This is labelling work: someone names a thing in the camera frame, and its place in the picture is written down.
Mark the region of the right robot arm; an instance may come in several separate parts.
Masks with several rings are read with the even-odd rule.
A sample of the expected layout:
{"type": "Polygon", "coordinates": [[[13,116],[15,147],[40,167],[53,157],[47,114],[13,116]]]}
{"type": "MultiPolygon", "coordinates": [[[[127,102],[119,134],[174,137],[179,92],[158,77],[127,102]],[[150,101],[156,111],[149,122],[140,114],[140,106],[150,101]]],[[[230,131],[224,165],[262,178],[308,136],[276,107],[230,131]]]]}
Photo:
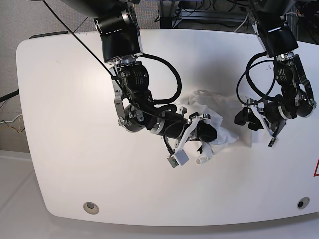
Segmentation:
{"type": "Polygon", "coordinates": [[[200,120],[191,129],[193,119],[185,119],[173,104],[181,94],[182,81],[178,71],[166,60],[145,54],[142,50],[140,28],[135,13],[138,0],[66,0],[66,5],[94,19],[102,41],[103,60],[111,64],[114,104],[119,125],[128,132],[142,129],[169,138],[206,143],[217,139],[216,129],[200,120]],[[149,73],[142,62],[143,57],[159,61],[172,71],[177,81],[177,90],[167,99],[154,99],[149,90],[149,73]]]}

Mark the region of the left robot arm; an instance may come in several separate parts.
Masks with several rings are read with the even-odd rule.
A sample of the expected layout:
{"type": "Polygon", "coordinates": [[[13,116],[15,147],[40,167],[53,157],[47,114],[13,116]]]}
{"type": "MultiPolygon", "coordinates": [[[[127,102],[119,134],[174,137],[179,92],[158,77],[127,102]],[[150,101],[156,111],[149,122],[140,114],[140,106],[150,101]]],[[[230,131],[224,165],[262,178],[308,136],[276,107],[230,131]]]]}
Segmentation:
{"type": "Polygon", "coordinates": [[[291,0],[250,0],[246,7],[264,51],[248,61],[240,78],[246,79],[260,99],[243,100],[238,97],[243,108],[234,122],[240,126],[247,125],[252,131],[265,130],[270,137],[269,147],[276,143],[288,120],[308,117],[317,106],[300,57],[294,53],[298,44],[286,17],[292,5],[291,0]],[[267,57],[268,62],[273,63],[271,86],[278,83],[281,87],[281,93],[273,97],[269,95],[271,89],[263,93],[250,76],[250,70],[259,65],[257,59],[261,57],[267,57]]]}

